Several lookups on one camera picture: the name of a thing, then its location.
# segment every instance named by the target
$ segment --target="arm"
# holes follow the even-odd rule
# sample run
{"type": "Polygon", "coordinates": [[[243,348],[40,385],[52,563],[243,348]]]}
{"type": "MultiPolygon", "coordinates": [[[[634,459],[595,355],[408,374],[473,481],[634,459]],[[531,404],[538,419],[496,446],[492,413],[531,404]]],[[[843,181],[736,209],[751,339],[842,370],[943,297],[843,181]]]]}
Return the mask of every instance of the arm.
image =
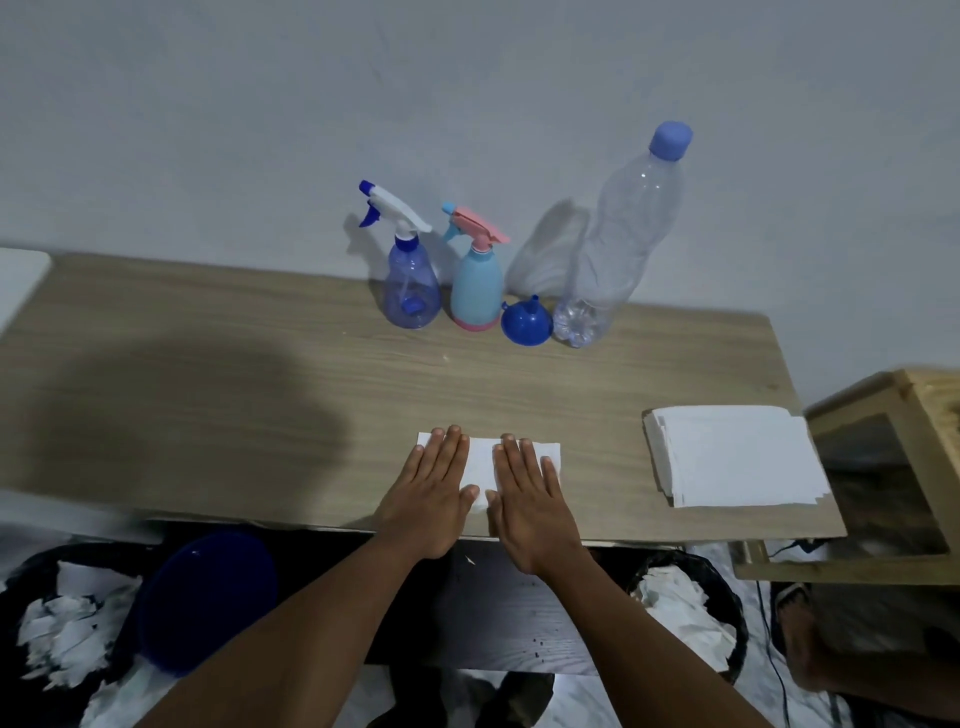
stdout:
{"type": "Polygon", "coordinates": [[[492,531],[516,567],[542,578],[570,614],[623,726],[769,728],[597,566],[580,542],[549,458],[541,473],[531,442],[518,448],[505,435],[493,460],[500,492],[487,492],[492,531]]]}
{"type": "Polygon", "coordinates": [[[410,569],[463,532],[479,492],[459,490],[468,450],[459,427],[434,430],[377,508],[377,534],[177,683],[140,728],[332,725],[410,569]]]}

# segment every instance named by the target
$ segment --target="spray bottle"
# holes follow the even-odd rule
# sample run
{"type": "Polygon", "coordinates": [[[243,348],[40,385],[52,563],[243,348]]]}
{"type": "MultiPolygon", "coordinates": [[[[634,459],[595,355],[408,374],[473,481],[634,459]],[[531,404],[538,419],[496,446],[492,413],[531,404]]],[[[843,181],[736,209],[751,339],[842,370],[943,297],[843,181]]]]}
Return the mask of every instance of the spray bottle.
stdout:
{"type": "Polygon", "coordinates": [[[361,228],[369,227],[381,216],[396,224],[390,272],[384,281],[383,314],[399,327],[425,327],[440,312],[440,284],[417,233],[431,232],[433,228],[383,187],[363,180],[360,191],[367,195],[370,206],[361,228]]]}
{"type": "Polygon", "coordinates": [[[493,244],[509,243],[510,238],[466,207],[444,203],[444,212],[450,216],[444,240],[457,235],[473,238],[473,245],[460,261],[453,279],[453,320],[467,331],[484,331],[499,320],[503,303],[503,272],[493,255],[493,244]]]}

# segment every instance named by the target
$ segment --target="forearm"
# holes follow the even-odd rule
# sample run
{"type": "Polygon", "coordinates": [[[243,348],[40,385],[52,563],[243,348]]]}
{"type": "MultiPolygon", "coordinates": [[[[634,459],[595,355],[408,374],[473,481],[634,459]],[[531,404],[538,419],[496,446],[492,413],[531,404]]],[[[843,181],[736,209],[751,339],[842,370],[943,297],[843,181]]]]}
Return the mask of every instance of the forearm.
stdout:
{"type": "Polygon", "coordinates": [[[416,561],[373,537],[181,680],[140,726],[332,725],[416,561]]]}
{"type": "Polygon", "coordinates": [[[579,550],[544,576],[577,626],[625,728],[768,726],[723,678],[579,550]]]}

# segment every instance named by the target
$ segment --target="blue bottle cap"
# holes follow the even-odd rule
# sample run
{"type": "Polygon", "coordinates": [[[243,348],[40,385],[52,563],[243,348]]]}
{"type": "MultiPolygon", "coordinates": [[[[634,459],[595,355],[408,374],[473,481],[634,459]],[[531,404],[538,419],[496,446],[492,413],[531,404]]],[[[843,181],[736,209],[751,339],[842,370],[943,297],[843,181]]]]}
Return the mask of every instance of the blue bottle cap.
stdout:
{"type": "Polygon", "coordinates": [[[410,253],[420,244],[420,238],[417,235],[409,239],[403,239],[402,237],[397,237],[394,235],[394,245],[400,248],[405,253],[410,253]]]}
{"type": "Polygon", "coordinates": [[[529,301],[503,304],[500,328],[515,344],[536,347],[553,334],[553,317],[540,303],[540,296],[531,296],[529,301]]]}
{"type": "Polygon", "coordinates": [[[650,142],[650,154],[664,161],[684,158],[686,148],[693,140],[693,130],[682,121],[664,121],[654,132],[650,142]]]}

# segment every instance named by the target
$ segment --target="black cable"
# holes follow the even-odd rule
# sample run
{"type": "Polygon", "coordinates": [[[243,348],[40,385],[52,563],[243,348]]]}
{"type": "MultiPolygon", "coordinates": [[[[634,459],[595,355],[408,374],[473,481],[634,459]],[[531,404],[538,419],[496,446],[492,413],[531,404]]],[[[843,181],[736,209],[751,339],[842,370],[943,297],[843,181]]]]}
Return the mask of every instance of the black cable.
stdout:
{"type": "MultiPolygon", "coordinates": [[[[790,548],[792,546],[795,546],[796,544],[797,543],[794,542],[790,546],[785,546],[784,548],[790,548]]],[[[785,726],[785,728],[790,728],[790,711],[787,710],[787,707],[786,707],[786,686],[783,684],[783,678],[780,677],[780,671],[777,669],[777,664],[774,663],[773,655],[770,654],[770,642],[772,640],[770,635],[770,622],[767,621],[767,610],[763,606],[763,592],[760,590],[760,582],[757,581],[755,583],[756,583],[756,601],[759,602],[759,605],[760,605],[760,618],[763,619],[763,631],[766,633],[766,636],[767,636],[767,644],[766,644],[767,660],[770,661],[770,667],[774,669],[774,673],[777,675],[777,679],[780,680],[780,690],[783,693],[783,725],[785,726]]]]}
{"type": "Polygon", "coordinates": [[[787,545],[784,546],[783,548],[778,548],[776,551],[774,551],[772,554],[770,554],[767,558],[768,558],[768,559],[772,559],[774,556],[776,556],[776,555],[779,554],[779,553],[783,553],[783,552],[786,551],[788,548],[793,548],[794,546],[799,546],[799,545],[800,545],[800,541],[795,541],[795,542],[793,542],[792,544],[787,544],[787,545]]]}

